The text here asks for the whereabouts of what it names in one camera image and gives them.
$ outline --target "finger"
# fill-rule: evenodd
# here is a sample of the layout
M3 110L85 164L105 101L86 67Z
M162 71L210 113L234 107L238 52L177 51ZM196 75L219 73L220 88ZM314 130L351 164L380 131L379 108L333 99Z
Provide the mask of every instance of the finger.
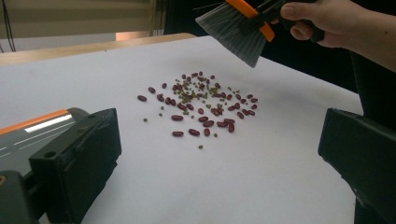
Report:
M312 20L316 11L315 4L287 3L280 9L280 15L291 21Z

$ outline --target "pile of beans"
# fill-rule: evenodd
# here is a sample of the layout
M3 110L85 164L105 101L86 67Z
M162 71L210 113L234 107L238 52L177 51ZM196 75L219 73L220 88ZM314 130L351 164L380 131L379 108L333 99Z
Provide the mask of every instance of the pile of beans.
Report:
M195 104L194 106L193 103L202 103L203 106L197 108L199 114L197 120L202 123L204 136L210 136L210 128L214 126L228 129L229 133L233 133L235 132L235 120L224 118L224 114L233 112L240 119L255 116L254 110L257 109L258 99L253 94L243 97L240 91L233 91L230 87L224 89L218 82L213 83L215 78L215 76L205 77L203 72L192 73L189 76L182 75L181 79L177 78L175 80L176 83L172 85L173 95L165 96L163 93L158 93L153 87L148 87L148 92L156 94L156 98L161 104L175 106L180 109L182 115L171 116L171 120L176 122L182 121L184 117L194 112L197 105ZM161 85L164 90L167 86L166 83ZM137 99L142 102L148 100L145 95L138 95ZM209 100L217 100L218 103L212 105L208 103ZM217 119L210 119L205 116L205 113L210 113ZM188 129L188 133L192 136L201 135L201 132L195 129ZM172 135L181 137L184 132L176 130L172 132Z

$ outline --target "black device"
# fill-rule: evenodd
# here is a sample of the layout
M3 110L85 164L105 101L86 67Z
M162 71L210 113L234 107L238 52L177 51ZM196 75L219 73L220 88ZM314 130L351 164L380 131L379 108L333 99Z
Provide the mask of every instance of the black device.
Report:
M31 171L0 172L0 223L80 223L121 154L115 108L87 115L29 158Z

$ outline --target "gray bristles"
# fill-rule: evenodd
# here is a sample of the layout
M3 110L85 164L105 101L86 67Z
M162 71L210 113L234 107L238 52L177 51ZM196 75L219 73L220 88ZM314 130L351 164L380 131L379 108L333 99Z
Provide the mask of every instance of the gray bristles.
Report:
M239 24L246 19L236 8L224 3L195 20L222 46L249 66L255 67L266 39L260 30L250 35L242 35Z

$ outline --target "wooden table edge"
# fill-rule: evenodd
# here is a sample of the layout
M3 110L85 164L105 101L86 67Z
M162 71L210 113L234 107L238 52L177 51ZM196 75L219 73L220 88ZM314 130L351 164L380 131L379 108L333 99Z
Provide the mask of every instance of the wooden table edge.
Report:
M109 49L121 49L135 46L157 44L169 41L194 38L195 35L181 33L175 35L159 35L143 37L132 40L109 41L103 43L94 43L87 45L76 45L54 49L32 49L26 51L17 51L0 54L0 66L17 63L30 63L41 60L61 58L66 56L78 55L83 53L96 52Z

